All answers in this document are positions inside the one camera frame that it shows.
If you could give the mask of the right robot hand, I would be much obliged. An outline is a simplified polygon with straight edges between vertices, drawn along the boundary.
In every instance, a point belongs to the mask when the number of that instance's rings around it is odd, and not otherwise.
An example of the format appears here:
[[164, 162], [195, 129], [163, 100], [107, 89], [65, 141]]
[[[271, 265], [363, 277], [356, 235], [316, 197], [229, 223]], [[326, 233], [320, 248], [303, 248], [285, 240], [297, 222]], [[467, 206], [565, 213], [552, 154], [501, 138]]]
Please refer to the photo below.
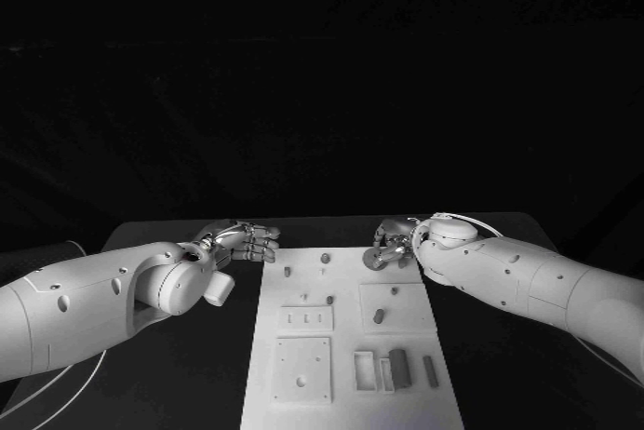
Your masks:
[[373, 237], [376, 253], [370, 266], [375, 270], [391, 262], [398, 262], [399, 268], [403, 268], [414, 259], [411, 237], [418, 225], [418, 218], [393, 218], [382, 221]]

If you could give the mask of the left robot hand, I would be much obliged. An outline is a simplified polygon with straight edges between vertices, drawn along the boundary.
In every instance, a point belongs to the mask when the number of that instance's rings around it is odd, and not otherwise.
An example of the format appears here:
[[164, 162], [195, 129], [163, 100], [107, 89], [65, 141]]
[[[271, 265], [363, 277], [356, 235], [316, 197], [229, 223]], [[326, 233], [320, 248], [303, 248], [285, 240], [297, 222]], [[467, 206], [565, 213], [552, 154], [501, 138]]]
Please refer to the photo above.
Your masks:
[[277, 227], [225, 219], [212, 222], [195, 236], [219, 267], [233, 261], [268, 262], [277, 259], [281, 231]]

